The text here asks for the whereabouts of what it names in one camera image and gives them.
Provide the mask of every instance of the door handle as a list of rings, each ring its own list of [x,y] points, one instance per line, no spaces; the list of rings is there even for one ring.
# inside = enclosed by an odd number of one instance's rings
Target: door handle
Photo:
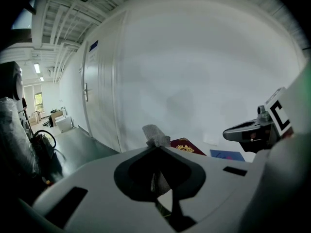
[[[87,83],[84,83],[83,93],[84,93],[84,99],[86,100],[86,102],[88,102],[88,97],[87,97]]]

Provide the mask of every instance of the white wall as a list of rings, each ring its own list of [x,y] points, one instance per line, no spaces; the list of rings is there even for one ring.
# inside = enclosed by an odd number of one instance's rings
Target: white wall
[[[53,82],[42,82],[35,83],[31,85],[25,85],[25,99],[27,102],[27,114],[30,116],[35,111],[35,102],[34,102],[34,86],[41,85],[42,99],[43,99],[43,108],[44,113],[41,114],[41,117],[47,117],[51,115],[50,111],[54,109],[60,109],[61,104],[59,102],[59,84]]]
[[[84,44],[68,61],[63,76],[59,82],[61,105],[66,107],[66,111],[73,119],[75,127],[80,125],[88,131],[84,116],[81,94],[81,73]]]
[[[34,101],[34,87],[24,86],[24,98],[27,104],[27,115],[31,116],[33,112],[35,112],[35,101]]]
[[[44,117],[51,115],[51,111],[54,109],[60,109],[60,96],[59,96],[59,84],[53,82],[41,83]]]
[[[287,31],[245,0],[131,0],[117,57],[115,99],[121,148],[146,146],[141,127],[156,124],[172,138],[239,150],[223,130],[254,119],[257,106],[303,68]],[[94,33],[100,33],[98,27]],[[83,47],[60,82],[63,104],[85,129],[81,96]]]

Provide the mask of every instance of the window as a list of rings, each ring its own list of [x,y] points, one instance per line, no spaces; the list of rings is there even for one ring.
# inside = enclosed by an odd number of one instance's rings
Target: window
[[[43,108],[43,100],[42,100],[42,92],[35,94],[35,110],[41,113],[44,112]]]

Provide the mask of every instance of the plastic wrap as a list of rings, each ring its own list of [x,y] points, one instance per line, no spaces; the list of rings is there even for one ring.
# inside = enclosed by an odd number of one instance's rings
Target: plastic wrap
[[[20,123],[16,103],[9,98],[0,99],[0,137],[7,156],[26,174],[39,174],[38,159]]]

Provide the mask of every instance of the black slot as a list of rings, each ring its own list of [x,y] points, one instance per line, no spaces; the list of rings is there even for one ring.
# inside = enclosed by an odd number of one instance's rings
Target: black slot
[[[245,176],[245,174],[247,173],[246,170],[242,170],[242,169],[238,169],[238,168],[234,168],[234,167],[230,167],[230,166],[226,166],[224,168],[224,171],[229,172],[229,173],[233,173],[233,174],[237,174],[237,175],[241,175],[241,176]]]
[[[87,190],[74,187],[45,218],[59,228],[63,228],[86,194]]]

